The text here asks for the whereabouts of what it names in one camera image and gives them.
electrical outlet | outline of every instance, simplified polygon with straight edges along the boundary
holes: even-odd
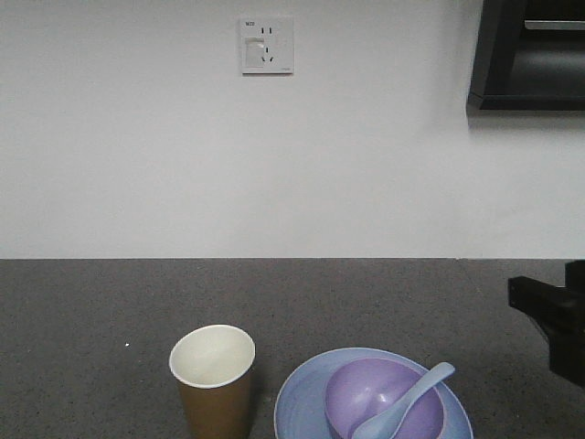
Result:
[[[243,74],[294,72],[291,17],[242,18],[239,45]]]

brown paper cup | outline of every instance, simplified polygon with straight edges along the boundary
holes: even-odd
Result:
[[[250,432],[251,337],[228,325],[201,327],[181,338],[169,367],[195,439],[245,439]]]

blue plate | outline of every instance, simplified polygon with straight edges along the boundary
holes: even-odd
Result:
[[[305,361],[282,385],[274,409],[276,439],[335,439],[325,417],[324,393],[329,378],[355,359],[393,359],[422,373],[421,365],[400,355],[371,348],[331,350]],[[472,426],[457,397],[444,383],[436,386],[445,408],[445,439],[473,439]]]

plastic spoon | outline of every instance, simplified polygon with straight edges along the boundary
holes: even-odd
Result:
[[[351,439],[393,439],[399,432],[410,408],[435,385],[450,377],[455,367],[450,363],[439,363],[425,373],[409,391],[402,395],[387,410],[369,418],[359,425]]]

speckled countertop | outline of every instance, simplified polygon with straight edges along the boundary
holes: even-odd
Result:
[[[518,275],[563,284],[564,262],[0,261],[0,437],[187,439],[168,353],[228,323],[257,346],[250,439],[273,437],[298,365],[355,346],[450,361],[478,439],[581,439],[585,391],[548,371],[546,342],[507,306]]]

